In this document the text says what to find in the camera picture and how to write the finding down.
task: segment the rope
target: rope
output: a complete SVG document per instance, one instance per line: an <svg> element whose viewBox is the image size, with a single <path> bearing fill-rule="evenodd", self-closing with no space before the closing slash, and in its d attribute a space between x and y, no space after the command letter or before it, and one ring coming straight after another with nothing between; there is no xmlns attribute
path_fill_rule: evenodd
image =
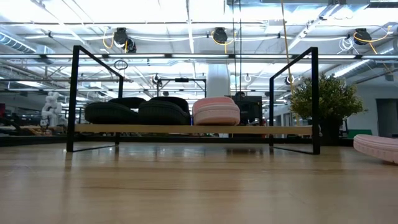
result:
<svg viewBox="0 0 398 224"><path fill-rule="evenodd" d="M287 45L287 32L286 32L286 21L285 21L285 7L284 7L284 0L280 0L280 3L282 5L282 19L283 19L283 24L284 24L284 39L285 39L285 48L286 48L286 60L287 63L290 63L289 60L289 46ZM290 82L290 92L292 93L292 96L294 94L294 87L293 87L293 78L292 78L292 72L290 71L290 67L288 68L289 71L289 82ZM296 122L297 126L300 126L300 120L299 120L299 115L296 113Z"/></svg>

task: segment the green plant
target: green plant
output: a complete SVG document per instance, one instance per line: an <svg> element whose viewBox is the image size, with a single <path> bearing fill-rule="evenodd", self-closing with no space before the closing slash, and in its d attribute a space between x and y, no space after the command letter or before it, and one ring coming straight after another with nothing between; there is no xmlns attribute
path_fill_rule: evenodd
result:
<svg viewBox="0 0 398 224"><path fill-rule="evenodd" d="M302 118L312 115L312 79L304 78L294 89L290 110ZM321 75L319 78L319 114L320 119L337 119L349 117L365 111L363 102L356 95L354 85L345 85L335 77Z"/></svg>

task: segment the pink object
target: pink object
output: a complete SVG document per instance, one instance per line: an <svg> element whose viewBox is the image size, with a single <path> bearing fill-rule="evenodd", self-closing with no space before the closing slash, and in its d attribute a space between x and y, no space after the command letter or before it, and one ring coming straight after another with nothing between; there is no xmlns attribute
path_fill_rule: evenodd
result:
<svg viewBox="0 0 398 224"><path fill-rule="evenodd" d="M238 125L241 112L228 97L210 97L193 104L194 125Z"/></svg>
<svg viewBox="0 0 398 224"><path fill-rule="evenodd" d="M354 137L354 148L367 155L398 164L398 139L359 134Z"/></svg>

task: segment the white pillar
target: white pillar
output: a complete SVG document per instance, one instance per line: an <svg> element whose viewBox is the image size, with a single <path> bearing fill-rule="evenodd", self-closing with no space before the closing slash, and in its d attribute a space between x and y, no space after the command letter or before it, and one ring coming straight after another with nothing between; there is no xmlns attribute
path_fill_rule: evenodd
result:
<svg viewBox="0 0 398 224"><path fill-rule="evenodd" d="M207 97L230 95L227 64L209 64L207 73Z"/></svg>

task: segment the black monitor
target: black monitor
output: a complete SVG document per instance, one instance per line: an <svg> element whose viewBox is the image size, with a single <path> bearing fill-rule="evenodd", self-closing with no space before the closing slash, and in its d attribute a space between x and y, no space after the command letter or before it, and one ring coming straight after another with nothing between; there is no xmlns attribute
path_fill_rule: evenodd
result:
<svg viewBox="0 0 398 224"><path fill-rule="evenodd" d="M241 110L241 124L248 124L258 119L262 125L262 97L261 96L227 96L232 98Z"/></svg>

